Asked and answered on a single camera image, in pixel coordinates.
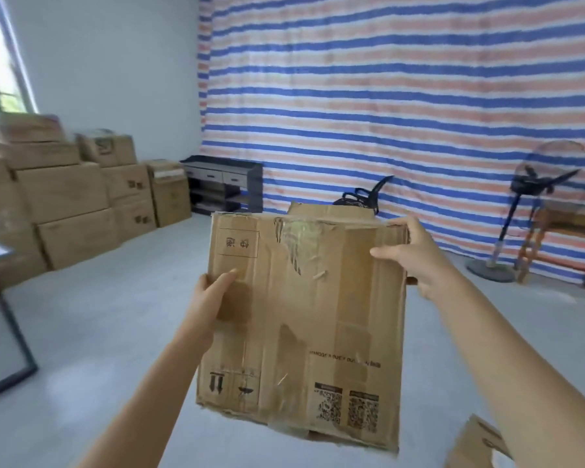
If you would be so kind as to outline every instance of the person's left arm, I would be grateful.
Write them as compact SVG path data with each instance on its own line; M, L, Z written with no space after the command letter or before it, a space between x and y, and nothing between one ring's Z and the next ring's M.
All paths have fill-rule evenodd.
M200 277L175 337L77 468L158 466L195 371L212 345L223 294L235 279L234 271L211 285L206 275Z

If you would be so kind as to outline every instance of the black chair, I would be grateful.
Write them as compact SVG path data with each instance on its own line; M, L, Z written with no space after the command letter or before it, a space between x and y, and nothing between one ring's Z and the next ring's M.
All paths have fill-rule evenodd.
M372 190L356 188L355 192L345 192L341 198L334 202L334 205L352 205L356 207L372 208L375 215L379 213L379 191L394 176L386 176Z

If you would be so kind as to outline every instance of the fan blade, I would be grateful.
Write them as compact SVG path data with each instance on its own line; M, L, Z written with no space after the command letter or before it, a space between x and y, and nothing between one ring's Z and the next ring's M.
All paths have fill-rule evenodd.
M525 171L527 173L526 175L528 175L530 178L537 177L537 172L535 172L535 169L533 169L530 164L525 164Z
M565 182L566 180L574 177L575 175L577 175L581 170L580 169L576 169L573 171L570 171L568 173L562 174L559 177L555 177L553 180L551 180L548 185L549 186L553 186L553 185L559 185L560 183Z

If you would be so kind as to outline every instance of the striped curtain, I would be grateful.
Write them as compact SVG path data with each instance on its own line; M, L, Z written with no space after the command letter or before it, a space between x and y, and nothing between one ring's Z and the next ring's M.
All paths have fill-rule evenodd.
M485 258L516 167L585 146L585 0L200 0L199 40L201 153L262 162L267 211L394 175L383 217ZM532 272L580 282L585 240L549 233L540 254L558 264Z

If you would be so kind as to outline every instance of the chair backrest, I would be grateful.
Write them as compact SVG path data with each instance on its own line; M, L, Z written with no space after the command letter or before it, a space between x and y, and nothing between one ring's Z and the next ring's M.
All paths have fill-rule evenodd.
M390 181L394 176L386 176L372 188L369 194L368 202L371 208L379 209L379 191L383 188L386 182Z

